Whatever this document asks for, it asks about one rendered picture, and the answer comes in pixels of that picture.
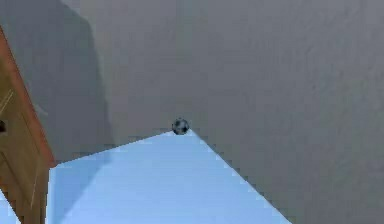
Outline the black and white ball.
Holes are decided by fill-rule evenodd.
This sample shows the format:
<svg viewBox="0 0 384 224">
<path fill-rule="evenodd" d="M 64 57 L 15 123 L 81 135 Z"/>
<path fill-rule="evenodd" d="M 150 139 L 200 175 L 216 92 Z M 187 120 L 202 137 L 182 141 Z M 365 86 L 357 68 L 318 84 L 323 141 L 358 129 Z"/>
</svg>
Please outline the black and white ball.
<svg viewBox="0 0 384 224">
<path fill-rule="evenodd" d="M 185 135 L 190 129 L 189 123 L 183 118 L 177 118 L 172 123 L 172 131 L 176 135 Z"/>
</svg>

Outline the brown wooden cupboard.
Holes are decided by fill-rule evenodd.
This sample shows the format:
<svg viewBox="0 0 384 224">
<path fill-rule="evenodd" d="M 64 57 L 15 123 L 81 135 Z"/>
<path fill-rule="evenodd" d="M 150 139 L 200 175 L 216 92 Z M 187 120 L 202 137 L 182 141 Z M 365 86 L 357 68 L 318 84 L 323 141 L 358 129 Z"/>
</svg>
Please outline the brown wooden cupboard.
<svg viewBox="0 0 384 224">
<path fill-rule="evenodd" d="M 0 191 L 20 224 L 46 224 L 53 157 L 0 27 Z"/>
</svg>

